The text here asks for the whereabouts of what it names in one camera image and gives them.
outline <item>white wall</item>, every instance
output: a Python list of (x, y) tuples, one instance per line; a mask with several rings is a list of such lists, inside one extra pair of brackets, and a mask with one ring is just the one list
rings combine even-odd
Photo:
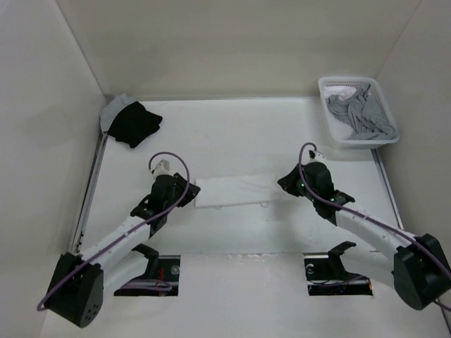
[(38, 337), (104, 99), (54, 0), (0, 0), (0, 337)]
[(381, 153), (404, 226), (451, 261), (450, 18), (451, 0), (423, 0), (377, 79), (402, 133)]
[(419, 0), (58, 0), (107, 94), (317, 95), (375, 76)]

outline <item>rectangular opening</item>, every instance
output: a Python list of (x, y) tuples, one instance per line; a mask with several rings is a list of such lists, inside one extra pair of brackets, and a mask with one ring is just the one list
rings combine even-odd
[(158, 265), (146, 271), (135, 280), (162, 280), (172, 286), (170, 291), (148, 289), (119, 289), (114, 296), (178, 296), (178, 280), (180, 277), (180, 256), (160, 256)]
[(373, 296), (369, 278), (347, 272), (326, 253), (304, 255), (304, 267), (309, 296)]

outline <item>screw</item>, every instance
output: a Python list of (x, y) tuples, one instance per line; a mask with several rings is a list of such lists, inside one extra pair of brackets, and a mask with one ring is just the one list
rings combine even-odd
[(305, 270), (307, 271), (308, 275), (313, 275), (315, 273), (315, 265), (313, 264), (307, 264), (307, 266), (305, 267)]
[(172, 265), (171, 266), (171, 273), (173, 275), (178, 275), (180, 273), (180, 266), (178, 265)]

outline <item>cable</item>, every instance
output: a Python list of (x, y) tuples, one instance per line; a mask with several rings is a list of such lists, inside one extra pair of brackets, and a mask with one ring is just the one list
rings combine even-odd
[(446, 306), (445, 304), (439, 302), (439, 301), (432, 301), (434, 304), (437, 304), (440, 306), (443, 310), (451, 312), (451, 308), (449, 306)]
[(330, 284), (320, 284), (320, 287), (340, 287), (341, 285), (348, 285), (350, 282), (354, 282), (355, 280), (363, 280), (363, 279), (368, 279), (365, 276), (356, 276), (353, 277), (349, 280), (344, 280), (343, 282), (338, 282), (338, 283), (330, 283)]
[[(159, 287), (157, 284), (165, 284), (165, 287)], [(129, 290), (129, 289), (143, 289), (149, 291), (160, 291), (167, 292), (172, 290), (172, 285), (163, 281), (163, 280), (132, 280), (127, 284), (123, 285), (121, 290)]]
[(147, 285), (128, 285), (123, 286), (120, 290), (149, 290), (149, 291), (160, 291), (160, 292), (168, 292), (172, 290), (172, 287), (149, 287)]
[(72, 270), (68, 275), (66, 275), (62, 280), (60, 280), (54, 287), (52, 287), (49, 290), (49, 292), (47, 292), (47, 294), (44, 296), (44, 298), (37, 304), (36, 309), (38, 311), (45, 311), (46, 308), (44, 307), (44, 304), (50, 299), (50, 297), (52, 297), (55, 294), (55, 292), (57, 292), (65, 283), (67, 283), (67, 281), (69, 281), (72, 277), (74, 277), (77, 273), (79, 273), (86, 265), (88, 265), (92, 261), (98, 259), (98, 257), (100, 257), (101, 255), (106, 253), (109, 249), (111, 249), (112, 247), (117, 245), (117, 243), (119, 243), (122, 240), (124, 240), (125, 238), (127, 238), (127, 236), (129, 234), (133, 233), (134, 231), (138, 230), (139, 228), (141, 228), (144, 225), (148, 225), (147, 224), (148, 222), (156, 220), (157, 218), (170, 213), (185, 198), (185, 195), (186, 195), (186, 193), (188, 193), (188, 189), (190, 188), (190, 170), (188, 169), (188, 166), (186, 165), (186, 162), (184, 162), (184, 160), (181, 157), (179, 157), (179, 155), (176, 155), (176, 154), (171, 153), (169, 151), (160, 151), (159, 153), (154, 154), (150, 158), (150, 160), (149, 160), (149, 168), (151, 168), (152, 161), (157, 156), (160, 156), (160, 155), (170, 155), (172, 157), (175, 157), (176, 159), (178, 159), (182, 163), (183, 167), (185, 168), (187, 184), (186, 184), (185, 190), (183, 191), (183, 193), (180, 196), (180, 198), (172, 206), (170, 206), (166, 210), (163, 210), (162, 212), (160, 212), (160, 213), (158, 213), (156, 215), (153, 215), (152, 217), (150, 217), (150, 218), (148, 218), (146, 220), (143, 220), (141, 223), (137, 224), (136, 226), (134, 226), (133, 228), (128, 230), (125, 234), (123, 234), (122, 236), (120, 236), (116, 240), (112, 241), (105, 248), (103, 248), (102, 250), (97, 252), (95, 255), (93, 255), (91, 258), (87, 259), (86, 261), (81, 263), (78, 267), (76, 267), (74, 270)]
[(330, 280), (326, 280), (325, 282), (321, 282), (321, 283), (316, 283), (316, 282), (310, 282), (310, 281), (308, 281), (310, 284), (313, 284), (313, 285), (324, 285), (324, 284), (326, 284), (326, 283), (329, 283), (330, 282)]
[[(345, 206), (341, 206), (340, 204), (333, 203), (331, 201), (328, 201), (327, 199), (323, 199), (321, 196), (319, 196), (316, 192), (313, 191), (313, 189), (307, 184), (307, 181), (305, 180), (304, 172), (302, 171), (302, 155), (304, 154), (304, 150), (307, 146), (312, 146), (315, 151), (318, 150), (315, 143), (307, 142), (301, 147), (301, 151), (299, 152), (299, 175), (301, 177), (302, 183), (304, 183), (305, 188), (307, 191), (315, 198), (318, 199), (320, 202), (323, 202), (329, 206), (333, 206), (334, 208), (338, 208), (339, 210), (347, 211), (348, 213), (351, 213), (353, 215), (359, 216), (360, 218), (366, 218), (368, 221), (373, 223), (374, 225), (377, 225), (384, 230), (394, 232), (398, 236), (401, 236), (402, 238), (406, 239), (408, 242), (412, 243), (418, 250), (420, 250), (423, 254), (428, 256), (429, 259), (431, 259), (442, 271), (442, 273), (451, 280), (451, 272), (440, 262), (428, 249), (426, 249), (424, 246), (422, 246), (420, 243), (415, 241), (414, 239), (410, 238), (406, 234), (404, 234), (402, 231), (399, 231), (398, 229), (395, 229), (394, 227), (391, 227), (389, 225), (386, 225), (382, 222), (379, 222), (378, 220), (375, 220), (372, 217), (369, 217), (367, 215), (364, 215), (363, 213), (360, 213), (359, 211), (353, 210), (351, 208), (347, 208)], [(435, 304), (439, 305), (440, 307), (444, 308), (447, 311), (451, 312), (451, 308), (439, 303), (438, 301), (434, 301)]]

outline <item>white cloth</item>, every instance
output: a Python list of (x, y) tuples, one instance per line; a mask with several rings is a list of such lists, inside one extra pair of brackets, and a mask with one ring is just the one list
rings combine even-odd
[(324, 87), (323, 93), (324, 98), (328, 99), (331, 95), (338, 95), (338, 98), (342, 101), (348, 100), (352, 95), (354, 95), (357, 88), (348, 86), (332, 86)]
[(110, 102), (100, 112), (100, 128), (101, 132), (108, 132), (111, 123), (113, 123), (116, 116), (130, 104), (133, 104), (137, 99), (128, 97), (127, 94), (116, 96), (112, 102)]

